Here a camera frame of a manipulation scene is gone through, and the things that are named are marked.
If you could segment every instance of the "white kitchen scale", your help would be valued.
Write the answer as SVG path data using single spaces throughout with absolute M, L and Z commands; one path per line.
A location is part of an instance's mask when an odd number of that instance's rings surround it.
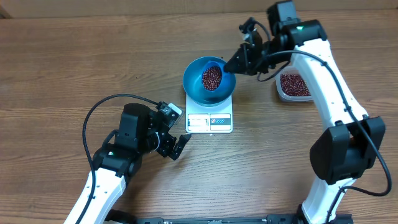
M 217 106 L 201 106 L 187 95 L 185 129 L 188 133 L 231 133 L 232 95 Z

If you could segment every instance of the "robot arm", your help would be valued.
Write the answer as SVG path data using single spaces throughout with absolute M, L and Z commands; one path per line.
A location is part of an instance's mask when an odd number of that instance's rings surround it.
M 173 160 L 180 156 L 191 135 L 181 135 L 176 143 L 177 138 L 169 134 L 169 129 L 181 119 L 183 111 L 164 102 L 156 108 L 157 112 L 137 103 L 124 106 L 119 129 L 112 131 L 94 154 L 95 185 L 90 172 L 85 188 L 65 223 L 76 223 L 92 187 L 95 191 L 80 223 L 103 223 L 130 179 L 140 169 L 144 154 L 157 151 Z M 111 144 L 109 140 L 113 136 L 115 140 Z
M 340 223 L 335 213 L 344 194 L 340 194 L 339 190 L 352 185 L 366 169 L 373 166 L 376 158 L 355 119 L 365 127 L 377 150 L 385 125 L 381 118 L 368 118 L 366 110 L 350 92 L 318 21 L 301 22 L 292 1 L 277 2 L 267 13 L 274 39 L 262 43 L 254 25 L 260 25 L 266 33 L 267 30 L 254 18 L 249 18 L 239 26 L 246 42 L 224 66 L 224 71 L 256 75 L 267 73 L 268 68 L 286 61 L 291 61 L 299 71 L 319 110 L 324 133 L 310 150 L 316 177 L 297 215 L 306 224 L 323 224 L 329 220 Z M 308 53 L 319 60 L 309 57 Z M 337 84 L 340 84 L 342 91 L 339 91 Z M 341 94 L 347 99 L 353 116 L 343 103 Z

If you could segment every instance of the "table surface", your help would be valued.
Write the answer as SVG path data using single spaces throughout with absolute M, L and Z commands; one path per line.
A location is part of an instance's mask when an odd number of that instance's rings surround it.
M 351 91 L 387 126 L 381 152 L 398 184 L 398 11 L 306 11 L 319 19 Z M 88 110 L 115 93 L 185 107 L 182 75 L 198 57 L 229 59 L 238 25 L 265 13 L 0 20 L 0 223 L 63 223 L 85 184 L 81 143 Z M 138 217 L 258 217 L 294 213 L 314 173 L 322 133 L 313 103 L 282 103 L 275 82 L 237 76 L 234 131 L 194 135 L 179 160 L 144 158 L 114 208 Z M 115 99 L 90 118 L 93 154 L 118 127 Z M 185 132 L 185 122 L 171 130 Z M 382 191 L 376 162 L 357 183 Z M 383 198 L 349 192 L 338 213 L 356 223 L 396 223 L 396 188 Z

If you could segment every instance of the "red bean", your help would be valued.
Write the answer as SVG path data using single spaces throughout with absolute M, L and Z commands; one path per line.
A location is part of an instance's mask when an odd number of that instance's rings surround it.
M 299 74 L 281 74 L 282 91 L 289 96 L 310 96 L 307 84 Z
M 220 67 L 212 66 L 203 72 L 203 75 L 201 76 L 201 83 L 205 89 L 213 91 L 220 86 L 222 76 L 223 73 L 221 72 Z

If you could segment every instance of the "plastic container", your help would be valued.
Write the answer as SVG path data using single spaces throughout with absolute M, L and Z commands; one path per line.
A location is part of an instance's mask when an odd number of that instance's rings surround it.
M 279 98 L 283 102 L 308 102 L 312 101 L 312 96 L 289 96 L 282 90 L 282 85 L 280 84 L 280 76 L 282 74 L 300 74 L 299 71 L 293 67 L 285 67 L 279 74 L 275 77 L 276 79 L 276 89 L 278 90 Z

